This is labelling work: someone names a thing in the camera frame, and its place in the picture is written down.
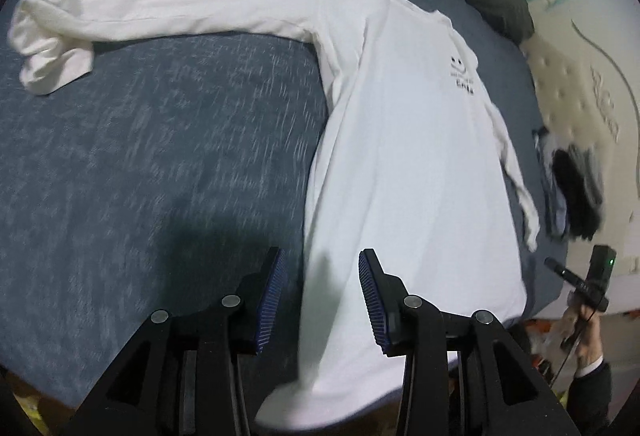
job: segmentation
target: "pile of clothes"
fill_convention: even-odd
[[[604,219],[604,186],[593,148],[564,143],[546,127],[534,132],[543,173],[548,233],[555,239],[593,238]]]

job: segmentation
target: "white bed frame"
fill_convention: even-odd
[[[605,186],[603,226],[592,242],[569,243],[567,266],[584,276],[593,244],[609,244],[618,251],[614,275],[638,274],[640,257],[624,254],[628,225],[640,210],[640,113],[630,74],[598,43],[602,40],[589,36],[590,28],[581,24],[585,20],[575,18],[580,0],[558,1],[530,4],[536,33],[521,50],[547,128],[581,148],[593,146]]]

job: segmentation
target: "white shirt cuff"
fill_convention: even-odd
[[[574,377],[575,378],[582,378],[583,376],[587,376],[588,374],[590,374],[590,372],[595,371],[597,368],[599,368],[599,366],[604,362],[604,356],[601,356],[599,359],[597,359],[595,362],[593,362],[592,364],[589,364],[588,366],[586,366],[585,368],[581,368],[578,369],[575,374]]]

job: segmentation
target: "metal screw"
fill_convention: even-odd
[[[225,308],[235,308],[240,304],[240,297],[238,295],[227,295],[222,298],[222,305]]]
[[[169,318],[169,313],[164,310],[156,310],[151,313],[151,321],[154,324],[162,324],[165,320]]]
[[[408,308],[419,308],[422,306],[422,299],[418,295],[407,295],[404,298],[404,305]]]
[[[491,324],[494,321],[494,316],[487,310],[476,311],[476,320],[482,324]]]

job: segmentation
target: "mattress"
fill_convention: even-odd
[[[476,52],[543,218],[542,119],[521,53],[463,0],[410,1],[449,16]],[[16,2],[0,10],[5,34]],[[243,363],[253,417],[296,376],[306,179],[327,116],[315,54],[246,34],[95,51],[89,75],[37,98],[0,44],[0,362],[79,405],[148,314],[203,309],[278,245],[288,279],[272,342]],[[566,246],[541,232],[529,253],[506,187],[531,315],[558,296],[543,260]]]

